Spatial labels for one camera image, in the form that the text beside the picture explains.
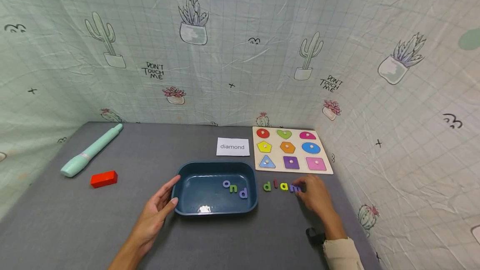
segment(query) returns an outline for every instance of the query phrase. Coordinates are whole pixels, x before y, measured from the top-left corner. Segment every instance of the pen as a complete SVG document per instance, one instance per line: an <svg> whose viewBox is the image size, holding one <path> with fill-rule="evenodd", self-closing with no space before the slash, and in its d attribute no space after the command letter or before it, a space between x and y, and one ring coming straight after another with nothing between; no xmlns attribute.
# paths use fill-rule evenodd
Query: pen
<svg viewBox="0 0 480 270"><path fill-rule="evenodd" d="M69 160L60 170L60 172L68 178L72 178L77 173L83 170L88 165L89 161L93 159L105 146L116 137L123 129L123 124L118 124L116 127L109 129L97 141L85 149L82 153Z"/></svg>

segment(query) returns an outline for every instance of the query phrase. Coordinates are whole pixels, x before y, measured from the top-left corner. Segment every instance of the blue triangle piece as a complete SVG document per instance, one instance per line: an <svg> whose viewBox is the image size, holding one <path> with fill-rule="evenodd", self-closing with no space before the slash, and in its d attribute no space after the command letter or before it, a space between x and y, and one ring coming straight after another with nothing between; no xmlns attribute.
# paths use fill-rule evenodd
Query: blue triangle piece
<svg viewBox="0 0 480 270"><path fill-rule="evenodd" d="M275 164L272 162L272 160L268 157L268 155L265 155L262 159L262 161L259 164L260 167L262 168L275 168Z"/></svg>

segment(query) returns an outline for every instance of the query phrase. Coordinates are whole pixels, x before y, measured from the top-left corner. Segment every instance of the gray tablecloth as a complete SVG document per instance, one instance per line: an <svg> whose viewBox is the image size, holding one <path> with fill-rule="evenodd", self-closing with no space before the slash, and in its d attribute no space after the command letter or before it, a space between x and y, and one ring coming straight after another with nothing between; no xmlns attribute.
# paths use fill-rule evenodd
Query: gray tablecloth
<svg viewBox="0 0 480 270"><path fill-rule="evenodd" d="M180 166L217 157L217 138L248 138L250 127L124 124L123 131L74 178L60 168L92 144L114 123L89 122L59 154L0 223L1 269L106 269L130 233L143 205ZM116 185L93 189L90 178L115 170ZM294 173L256 171L258 206L243 216L168 217L140 269L279 270L328 269L322 249L312 247L305 230L320 221L297 198L262 185L277 178L291 182ZM366 270L381 269L338 178L322 175L354 239Z"/></svg>

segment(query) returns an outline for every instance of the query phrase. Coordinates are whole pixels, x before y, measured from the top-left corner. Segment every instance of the patterned fabric backdrop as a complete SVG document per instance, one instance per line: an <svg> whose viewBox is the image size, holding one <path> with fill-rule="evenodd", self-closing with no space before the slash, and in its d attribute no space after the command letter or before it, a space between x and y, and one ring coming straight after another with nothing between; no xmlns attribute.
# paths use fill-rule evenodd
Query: patterned fabric backdrop
<svg viewBox="0 0 480 270"><path fill-rule="evenodd" d="M479 0L1 0L0 15L0 215L87 121L313 128L385 269L480 268Z"/></svg>

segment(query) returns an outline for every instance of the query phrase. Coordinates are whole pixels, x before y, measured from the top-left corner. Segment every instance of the red block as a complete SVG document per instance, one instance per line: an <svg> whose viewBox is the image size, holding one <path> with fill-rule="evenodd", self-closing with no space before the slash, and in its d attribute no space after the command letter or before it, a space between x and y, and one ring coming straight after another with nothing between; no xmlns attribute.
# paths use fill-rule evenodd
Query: red block
<svg viewBox="0 0 480 270"><path fill-rule="evenodd" d="M119 176L115 171L108 171L105 173L95 174L92 175L92 179L90 180L90 184L93 188L100 188L106 185L113 185L117 183L117 178Z"/></svg>

